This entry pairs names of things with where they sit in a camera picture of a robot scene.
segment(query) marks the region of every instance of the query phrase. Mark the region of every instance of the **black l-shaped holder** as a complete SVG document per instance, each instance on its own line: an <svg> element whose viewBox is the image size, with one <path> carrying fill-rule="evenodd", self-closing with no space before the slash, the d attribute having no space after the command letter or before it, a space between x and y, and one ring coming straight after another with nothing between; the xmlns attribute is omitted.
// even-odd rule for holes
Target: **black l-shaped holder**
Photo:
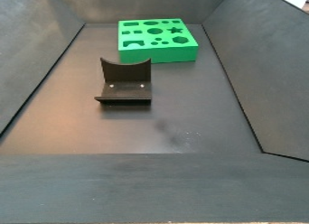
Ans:
<svg viewBox="0 0 309 224"><path fill-rule="evenodd" d="M105 83L100 97L105 102L151 102L151 59L133 64L117 64L100 58Z"/></svg>

